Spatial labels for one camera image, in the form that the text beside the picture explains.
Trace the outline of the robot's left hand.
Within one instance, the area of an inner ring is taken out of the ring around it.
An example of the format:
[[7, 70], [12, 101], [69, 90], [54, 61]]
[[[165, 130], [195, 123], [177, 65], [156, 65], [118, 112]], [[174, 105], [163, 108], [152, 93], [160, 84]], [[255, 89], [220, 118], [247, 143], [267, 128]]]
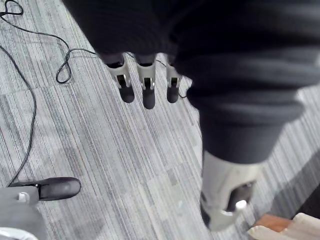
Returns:
[[320, 81], [317, 0], [65, 0], [100, 59], [164, 53], [191, 79], [202, 136], [200, 211], [221, 231], [250, 202], [262, 163]]

